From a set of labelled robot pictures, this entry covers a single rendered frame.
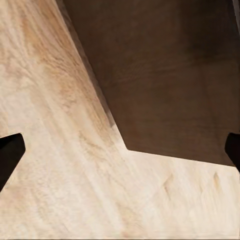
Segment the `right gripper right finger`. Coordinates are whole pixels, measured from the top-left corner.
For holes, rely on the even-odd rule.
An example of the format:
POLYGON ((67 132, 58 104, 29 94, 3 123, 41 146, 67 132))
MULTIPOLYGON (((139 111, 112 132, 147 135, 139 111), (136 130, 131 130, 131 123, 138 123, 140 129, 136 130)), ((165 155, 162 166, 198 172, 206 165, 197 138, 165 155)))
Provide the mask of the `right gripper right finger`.
POLYGON ((225 142, 224 150, 240 172, 240 135, 229 133, 225 142))

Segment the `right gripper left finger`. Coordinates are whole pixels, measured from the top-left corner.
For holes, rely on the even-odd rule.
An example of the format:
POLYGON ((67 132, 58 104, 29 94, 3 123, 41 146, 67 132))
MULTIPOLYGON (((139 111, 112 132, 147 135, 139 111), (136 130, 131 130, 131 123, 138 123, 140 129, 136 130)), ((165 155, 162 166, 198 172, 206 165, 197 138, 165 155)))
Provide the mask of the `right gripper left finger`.
POLYGON ((0 191, 3 190, 25 152, 25 142, 21 133, 0 137, 0 191))

